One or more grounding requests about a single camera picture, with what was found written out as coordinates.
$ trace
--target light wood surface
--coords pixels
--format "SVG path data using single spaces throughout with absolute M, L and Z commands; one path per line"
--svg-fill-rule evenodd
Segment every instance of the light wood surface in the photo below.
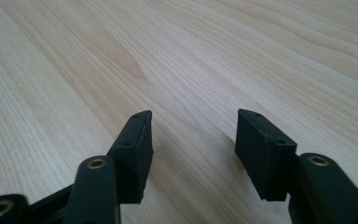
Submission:
M 68 186 L 150 109 L 145 197 L 122 223 L 290 223 L 234 153 L 239 108 L 358 186 L 358 1 L 0 1 L 0 195 Z

